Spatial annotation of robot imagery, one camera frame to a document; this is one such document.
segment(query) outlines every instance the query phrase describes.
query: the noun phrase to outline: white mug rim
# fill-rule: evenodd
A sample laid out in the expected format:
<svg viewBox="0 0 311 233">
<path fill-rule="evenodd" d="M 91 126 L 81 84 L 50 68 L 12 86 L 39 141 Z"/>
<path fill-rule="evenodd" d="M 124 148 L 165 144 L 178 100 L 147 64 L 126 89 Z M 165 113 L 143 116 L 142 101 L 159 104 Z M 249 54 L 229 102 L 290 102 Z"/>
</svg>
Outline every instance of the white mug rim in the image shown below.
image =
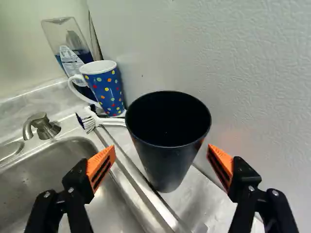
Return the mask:
<svg viewBox="0 0 311 233">
<path fill-rule="evenodd" d="M 80 73 L 82 74 L 101 74 L 111 71 L 117 67 L 115 61 L 110 60 L 100 60 L 95 62 L 90 62 L 82 65 L 79 68 Z"/>
</svg>

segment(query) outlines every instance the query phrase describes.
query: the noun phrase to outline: sink basin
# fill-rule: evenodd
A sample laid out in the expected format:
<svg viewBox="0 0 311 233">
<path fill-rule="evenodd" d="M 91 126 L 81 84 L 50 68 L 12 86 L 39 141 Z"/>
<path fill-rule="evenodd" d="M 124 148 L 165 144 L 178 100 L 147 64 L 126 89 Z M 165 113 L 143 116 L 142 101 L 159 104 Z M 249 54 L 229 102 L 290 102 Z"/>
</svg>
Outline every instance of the sink basin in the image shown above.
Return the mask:
<svg viewBox="0 0 311 233">
<path fill-rule="evenodd" d="M 81 158 L 98 152 L 94 143 L 84 137 L 37 143 L 0 169 L 0 232 L 23 232 L 36 196 L 48 189 L 63 190 L 62 177 Z M 95 233 L 144 232 L 110 174 L 85 207 Z M 66 215 L 59 232 L 70 232 Z"/>
</svg>

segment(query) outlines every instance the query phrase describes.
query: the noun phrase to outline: mug handle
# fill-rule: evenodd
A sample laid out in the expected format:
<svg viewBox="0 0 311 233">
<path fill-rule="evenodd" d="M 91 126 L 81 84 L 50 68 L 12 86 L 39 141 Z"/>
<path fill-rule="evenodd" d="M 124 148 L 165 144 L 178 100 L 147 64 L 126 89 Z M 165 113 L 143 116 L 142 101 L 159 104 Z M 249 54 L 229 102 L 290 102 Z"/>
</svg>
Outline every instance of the mug handle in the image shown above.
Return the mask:
<svg viewBox="0 0 311 233">
<path fill-rule="evenodd" d="M 84 80 L 84 78 L 83 78 L 83 76 L 82 76 L 81 74 L 75 74 L 75 75 L 71 76 L 71 77 L 68 79 L 68 81 L 67 81 L 69 89 L 70 89 L 77 97 L 79 97 L 80 99 L 84 100 L 85 102 L 88 102 L 88 103 L 90 103 L 90 104 L 95 104 L 96 107 L 101 108 L 101 105 L 100 105 L 98 102 L 95 102 L 95 101 L 93 101 L 93 100 L 91 100 L 91 99 L 85 97 L 84 95 L 82 95 L 80 92 L 78 92 L 78 91 L 76 90 L 76 88 L 73 86 L 73 80 L 75 80 L 75 79 L 78 80 L 78 81 L 84 82 L 84 83 L 88 86 L 87 82 Z"/>
</svg>

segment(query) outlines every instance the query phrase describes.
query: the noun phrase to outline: polka dot mug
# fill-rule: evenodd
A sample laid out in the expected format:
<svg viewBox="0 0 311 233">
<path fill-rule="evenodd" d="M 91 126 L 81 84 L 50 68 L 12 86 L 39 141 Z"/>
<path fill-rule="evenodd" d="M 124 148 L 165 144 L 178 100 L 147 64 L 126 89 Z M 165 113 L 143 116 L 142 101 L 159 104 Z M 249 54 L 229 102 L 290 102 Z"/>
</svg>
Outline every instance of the polka dot mug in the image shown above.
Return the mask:
<svg viewBox="0 0 311 233">
<path fill-rule="evenodd" d="M 70 90 L 80 99 L 103 108 L 110 117 L 115 117 L 124 111 L 121 73 L 114 61 L 96 61 L 79 68 L 81 74 L 75 74 L 68 79 Z M 97 102 L 80 94 L 73 86 L 73 81 L 82 81 L 92 90 Z"/>
</svg>

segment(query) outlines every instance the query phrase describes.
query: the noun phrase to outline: white wall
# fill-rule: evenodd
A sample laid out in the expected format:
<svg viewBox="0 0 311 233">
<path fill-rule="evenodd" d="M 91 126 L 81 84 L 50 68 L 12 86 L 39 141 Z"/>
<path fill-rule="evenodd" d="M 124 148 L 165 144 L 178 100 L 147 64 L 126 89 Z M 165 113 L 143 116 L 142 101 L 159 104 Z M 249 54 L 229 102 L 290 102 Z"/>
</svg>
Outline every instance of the white wall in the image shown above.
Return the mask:
<svg viewBox="0 0 311 233">
<path fill-rule="evenodd" d="M 41 28 L 41 20 L 76 18 L 90 42 L 86 0 L 0 1 L 0 97 L 64 76 Z"/>
<path fill-rule="evenodd" d="M 311 210 L 311 4 L 304 0 L 88 0 L 127 101 L 184 91 L 212 114 L 208 141 L 287 195 L 301 232 Z M 195 118 L 195 110 L 185 106 Z M 207 169 L 205 154 L 197 163 Z"/>
</svg>

